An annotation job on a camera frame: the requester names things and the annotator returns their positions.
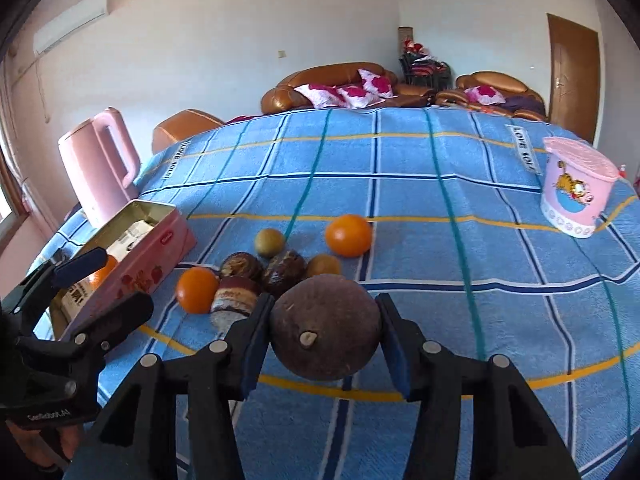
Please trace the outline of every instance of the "pink tin box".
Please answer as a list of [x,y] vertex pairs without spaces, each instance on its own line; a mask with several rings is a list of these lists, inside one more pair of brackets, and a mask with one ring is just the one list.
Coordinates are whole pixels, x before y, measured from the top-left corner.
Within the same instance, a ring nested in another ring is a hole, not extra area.
[[540,201],[542,213],[562,232],[588,238],[607,205],[618,168],[579,140],[545,137],[543,142],[549,160]]
[[56,296],[50,309],[61,311],[68,323],[66,327],[53,324],[56,339],[68,339],[77,326],[134,290],[152,293],[195,243],[175,206],[129,202],[80,249],[84,253],[105,248],[118,264],[95,290],[85,278]]

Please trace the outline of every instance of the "blue plaid blanket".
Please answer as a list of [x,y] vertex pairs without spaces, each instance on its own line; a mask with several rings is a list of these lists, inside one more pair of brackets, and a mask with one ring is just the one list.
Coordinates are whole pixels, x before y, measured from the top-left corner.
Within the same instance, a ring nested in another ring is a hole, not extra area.
[[[533,161],[516,149],[514,126]],[[154,294],[148,325],[111,353],[102,401],[146,352],[171,359],[219,336],[206,316],[177,305],[183,269],[252,251],[265,227],[290,228],[290,247],[309,258],[327,250],[327,222],[356,213],[371,219],[374,243],[343,262],[345,276],[389,292],[403,317],[457,354],[508,355],[581,474],[604,478],[640,425],[640,205],[620,180],[593,237],[557,231],[539,206],[545,136],[574,137],[455,108],[300,110],[156,155],[138,179],[141,198],[177,205],[198,242]],[[34,265],[57,248],[73,254],[92,232],[77,213]],[[270,351],[257,389],[232,409],[249,480],[375,480],[401,478],[418,407],[394,391],[381,351],[335,383],[296,377]],[[184,475],[183,398],[177,428]],[[459,478],[468,476],[471,435],[464,400]]]

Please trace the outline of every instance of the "pink and white pillow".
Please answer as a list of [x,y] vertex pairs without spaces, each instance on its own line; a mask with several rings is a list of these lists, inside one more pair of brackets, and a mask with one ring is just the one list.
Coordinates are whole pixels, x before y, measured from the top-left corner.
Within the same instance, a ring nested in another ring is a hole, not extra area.
[[481,105],[500,105],[507,102],[507,99],[498,92],[494,87],[489,85],[474,86],[465,90],[466,96],[472,103],[480,103]]
[[367,92],[386,99],[396,97],[394,95],[393,87],[391,86],[391,81],[389,81],[388,77],[374,74],[373,72],[369,72],[369,70],[364,70],[363,68],[359,68],[358,73],[362,78],[362,87]]
[[351,110],[366,108],[367,106],[384,101],[384,99],[381,99],[371,92],[367,92],[362,86],[359,85],[350,84],[338,86],[336,90],[347,103],[346,107]]
[[347,103],[334,86],[311,83],[298,86],[294,90],[309,99],[314,108],[327,108],[331,106],[347,108]]

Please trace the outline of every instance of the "curtain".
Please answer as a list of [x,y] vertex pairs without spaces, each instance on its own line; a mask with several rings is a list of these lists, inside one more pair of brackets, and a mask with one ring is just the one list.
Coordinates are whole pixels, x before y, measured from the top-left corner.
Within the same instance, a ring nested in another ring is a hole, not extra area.
[[33,186],[30,179],[20,170],[20,143],[11,106],[11,91],[7,78],[6,60],[0,63],[0,149],[8,172],[2,174],[0,165],[0,184],[14,205],[31,215],[45,240],[49,240],[58,229],[58,222],[49,206]]

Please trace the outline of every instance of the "coconut stem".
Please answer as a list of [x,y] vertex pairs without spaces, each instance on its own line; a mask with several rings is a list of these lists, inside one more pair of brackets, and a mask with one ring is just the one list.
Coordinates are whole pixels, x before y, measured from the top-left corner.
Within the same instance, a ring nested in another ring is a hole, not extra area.
[[313,346],[318,334],[315,332],[303,332],[300,334],[300,344],[302,348],[309,349]]

